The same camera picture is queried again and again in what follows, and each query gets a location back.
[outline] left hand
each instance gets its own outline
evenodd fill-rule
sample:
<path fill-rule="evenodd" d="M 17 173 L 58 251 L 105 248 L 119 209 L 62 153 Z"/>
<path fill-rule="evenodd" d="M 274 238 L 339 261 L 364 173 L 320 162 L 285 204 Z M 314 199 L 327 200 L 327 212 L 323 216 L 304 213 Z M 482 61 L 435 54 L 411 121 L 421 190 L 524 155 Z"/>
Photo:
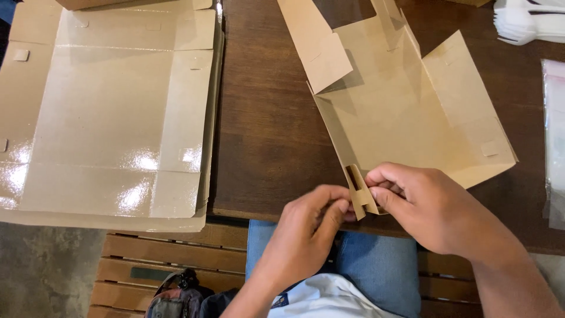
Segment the left hand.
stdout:
<path fill-rule="evenodd" d="M 332 200 L 324 214 L 322 209 Z M 282 292 L 314 275 L 328 257 L 349 202 L 347 188 L 325 184 L 288 203 L 251 277 L 269 281 Z"/>

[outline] forearm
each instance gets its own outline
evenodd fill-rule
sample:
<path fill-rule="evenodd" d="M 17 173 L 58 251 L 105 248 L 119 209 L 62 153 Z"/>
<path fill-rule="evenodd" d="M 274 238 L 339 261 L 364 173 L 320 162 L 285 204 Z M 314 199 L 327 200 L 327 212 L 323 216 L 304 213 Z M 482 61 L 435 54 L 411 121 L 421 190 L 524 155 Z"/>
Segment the forearm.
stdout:
<path fill-rule="evenodd" d="M 279 294 L 271 282 L 268 278 L 251 275 L 220 318 L 267 317 L 273 299 Z"/>
<path fill-rule="evenodd" d="M 525 248 L 513 245 L 471 262 L 485 317 L 565 317 Z"/>

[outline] person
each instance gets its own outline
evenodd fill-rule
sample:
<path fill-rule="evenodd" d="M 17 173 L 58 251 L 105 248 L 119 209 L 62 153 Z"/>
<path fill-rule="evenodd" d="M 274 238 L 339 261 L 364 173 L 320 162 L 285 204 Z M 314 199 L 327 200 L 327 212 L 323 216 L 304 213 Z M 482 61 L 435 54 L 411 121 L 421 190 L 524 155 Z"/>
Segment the person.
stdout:
<path fill-rule="evenodd" d="M 485 317 L 565 316 L 524 246 L 447 175 L 383 163 L 365 182 L 414 239 L 344 232 L 338 274 L 316 274 L 354 217 L 347 188 L 319 186 L 288 203 L 278 225 L 250 222 L 247 280 L 221 317 L 418 317 L 416 241 L 471 262 Z"/>

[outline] dark wooden table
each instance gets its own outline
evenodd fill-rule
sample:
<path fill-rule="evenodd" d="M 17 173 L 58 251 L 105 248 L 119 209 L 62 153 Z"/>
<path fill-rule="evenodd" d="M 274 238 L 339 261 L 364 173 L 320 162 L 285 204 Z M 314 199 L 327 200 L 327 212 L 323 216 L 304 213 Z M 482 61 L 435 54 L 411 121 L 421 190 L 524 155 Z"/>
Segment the dark wooden table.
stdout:
<path fill-rule="evenodd" d="M 370 0 L 316 2 L 332 28 L 375 14 Z M 565 61 L 565 45 L 498 41 L 492 3 L 481 8 L 442 0 L 397 3 L 422 56 L 461 30 L 520 160 L 470 192 L 531 252 L 565 255 L 565 231 L 548 228 L 542 218 L 540 64 L 542 58 Z M 276 0 L 224 0 L 224 13 L 227 47 L 210 214 L 276 221 L 287 202 L 316 185 L 346 181 Z M 392 216 L 368 215 L 345 227 L 407 236 Z"/>

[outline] jeans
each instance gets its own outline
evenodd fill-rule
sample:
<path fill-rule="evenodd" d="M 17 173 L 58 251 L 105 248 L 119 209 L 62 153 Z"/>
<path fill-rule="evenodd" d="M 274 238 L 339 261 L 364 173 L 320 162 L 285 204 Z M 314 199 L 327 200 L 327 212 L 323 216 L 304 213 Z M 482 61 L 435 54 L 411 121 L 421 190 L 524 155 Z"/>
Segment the jeans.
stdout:
<path fill-rule="evenodd" d="M 250 220 L 245 278 L 263 254 L 276 223 Z M 406 318 L 420 313 L 416 241 L 344 232 L 336 262 L 337 274 L 352 282 L 379 308 Z"/>

